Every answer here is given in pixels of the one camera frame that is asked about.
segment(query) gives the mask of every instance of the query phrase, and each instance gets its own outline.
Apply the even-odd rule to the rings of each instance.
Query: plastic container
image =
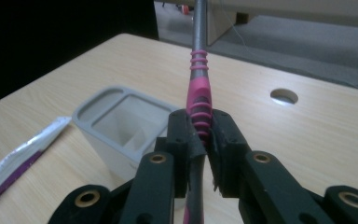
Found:
[[[177,110],[129,88],[115,86],[97,92],[72,118],[111,172],[125,181],[135,177],[156,138],[166,135],[168,116]]]

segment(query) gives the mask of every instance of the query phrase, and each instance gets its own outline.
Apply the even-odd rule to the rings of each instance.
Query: light wood tabletop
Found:
[[[185,107],[190,49],[134,35],[101,46],[0,100],[0,160],[58,116],[71,116],[91,95],[122,85]],[[358,90],[208,55],[213,107],[226,111],[253,150],[275,155],[306,189],[358,189]],[[294,105],[274,102],[293,91]],[[241,223],[238,200],[213,191],[205,164],[205,223]],[[41,158],[0,196],[0,223],[47,223],[63,198],[87,185],[114,189],[112,175],[71,123]],[[175,211],[182,223],[183,208]]]

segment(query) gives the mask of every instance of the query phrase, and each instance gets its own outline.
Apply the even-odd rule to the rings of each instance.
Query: floor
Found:
[[[191,47],[193,12],[160,2],[155,8],[160,40]],[[233,25],[207,50],[358,89],[358,27],[255,16]]]

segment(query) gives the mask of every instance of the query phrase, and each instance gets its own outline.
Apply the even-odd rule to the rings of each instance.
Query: screw hole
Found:
[[[271,161],[271,158],[264,154],[254,154],[254,160],[262,163],[268,163]]]
[[[77,207],[89,207],[97,203],[100,197],[101,195],[98,190],[86,190],[76,197],[75,205]]]
[[[355,193],[342,191],[338,194],[339,199],[345,204],[358,208],[358,195]]]
[[[167,158],[160,154],[150,157],[150,161],[153,163],[162,163],[162,162],[165,162],[166,160],[167,160]]]

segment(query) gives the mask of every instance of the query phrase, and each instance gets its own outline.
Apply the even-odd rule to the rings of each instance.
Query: round hole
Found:
[[[98,190],[86,190],[77,195],[75,199],[75,205],[77,207],[89,207],[97,203],[100,200],[100,192]]]
[[[297,94],[287,89],[274,90],[271,92],[270,97],[279,105],[294,105],[298,102]]]
[[[347,191],[342,191],[338,194],[338,197],[342,202],[346,203],[347,205],[358,208],[358,195],[357,194],[347,192]]]
[[[263,163],[267,163],[271,161],[271,159],[264,154],[254,154],[254,160]]]
[[[148,213],[142,213],[136,218],[136,224],[149,224],[152,223],[153,217]]]
[[[160,154],[150,157],[150,161],[153,163],[162,163],[162,162],[165,162],[166,160],[167,160],[167,158],[165,158],[165,156],[160,155]]]

